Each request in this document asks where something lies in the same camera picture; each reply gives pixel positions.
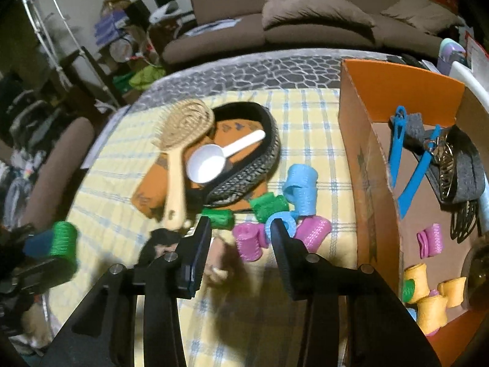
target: yellow plaid tablecloth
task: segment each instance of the yellow plaid tablecloth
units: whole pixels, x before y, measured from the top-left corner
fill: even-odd
[[[336,265],[354,268],[355,207],[338,127],[338,97],[337,89],[294,89],[227,92],[204,101],[211,107],[255,101],[271,111],[282,151],[269,190],[282,192],[290,165],[314,167],[319,173],[317,214],[333,225],[318,253]],[[78,191],[68,216],[79,230],[78,272],[72,281],[50,293],[52,315],[61,324],[109,266],[116,262],[133,265],[149,232],[158,228],[155,220],[133,207],[130,198],[159,153],[151,140],[165,110],[168,107],[157,107],[124,117]],[[252,215],[237,216],[237,222],[253,219]],[[227,287],[215,289],[202,283],[194,299],[178,301],[190,367],[296,365],[304,302],[292,302],[284,292],[271,247],[258,261],[246,263],[244,269],[245,274]],[[140,309],[143,297],[139,298]],[[143,366],[140,312],[135,340],[138,367]]]

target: blue hair clip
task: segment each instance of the blue hair clip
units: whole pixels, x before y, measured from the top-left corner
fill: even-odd
[[[437,124],[431,134],[430,140],[433,142],[436,141],[436,138],[439,137],[441,132],[442,129]],[[413,201],[414,195],[416,194],[417,189],[420,187],[421,181],[423,180],[423,176],[425,176],[428,170],[429,164],[431,162],[431,158],[432,158],[431,153],[425,150],[423,156],[421,157],[420,161],[416,166],[416,170],[414,170],[411,179],[409,180],[404,191],[398,198],[399,212],[400,212],[401,219],[404,218],[409,207],[411,206],[411,202]]]
[[[404,106],[398,106],[395,110],[394,130],[392,131],[391,155],[389,157],[389,166],[392,176],[392,187],[395,187],[397,175],[399,172],[400,156],[403,152],[404,133],[406,130],[406,109]]]

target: screw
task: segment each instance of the screw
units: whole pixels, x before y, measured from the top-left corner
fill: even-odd
[[[317,254],[307,254],[306,261],[311,262],[312,264],[319,262],[319,255]]]
[[[369,264],[363,264],[360,266],[360,270],[366,274],[372,274],[373,273],[373,267],[372,265]]]
[[[165,258],[165,261],[172,262],[178,258],[178,254],[175,251],[170,251],[163,255],[163,257]]]
[[[124,265],[123,264],[113,264],[108,270],[112,274],[119,274],[123,271]]]
[[[7,284],[7,281],[6,281],[5,286],[3,286],[3,288],[2,288],[2,293],[9,294],[9,293],[13,292],[16,289],[16,287],[18,286],[18,284],[19,284],[19,278],[17,276],[13,276],[10,279],[10,283]]]

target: pillow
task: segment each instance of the pillow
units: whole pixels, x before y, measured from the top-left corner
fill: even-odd
[[[437,35],[450,26],[464,24],[457,15],[435,3],[419,10],[407,23],[429,35]]]
[[[262,10],[263,28],[307,19],[374,27],[370,15],[346,0],[267,0]]]
[[[419,10],[428,7],[430,4],[428,0],[400,0],[391,7],[383,10],[381,15],[406,22]]]
[[[464,24],[457,15],[428,0],[400,0],[382,11],[381,15],[400,20],[431,35],[437,35],[452,25]]]

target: blue hair roller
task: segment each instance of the blue hair roller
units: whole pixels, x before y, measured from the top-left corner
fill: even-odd
[[[298,188],[315,188],[317,171],[306,164],[293,164],[287,171],[287,181],[282,187],[282,192],[289,203],[295,205],[294,191]]]
[[[54,232],[49,229],[45,232],[29,236],[25,240],[22,252],[31,258],[43,258],[50,254],[53,244]]]
[[[295,211],[299,216],[316,215],[317,188],[294,189]]]
[[[417,319],[417,313],[413,308],[406,308],[409,314],[411,315],[412,318],[414,318],[414,321]]]
[[[285,229],[287,229],[290,237],[294,237],[295,230],[297,229],[297,223],[295,223],[295,219],[289,211],[276,212],[265,222],[265,234],[269,243],[271,242],[270,226],[272,225],[272,221],[277,218],[280,218],[284,222]]]

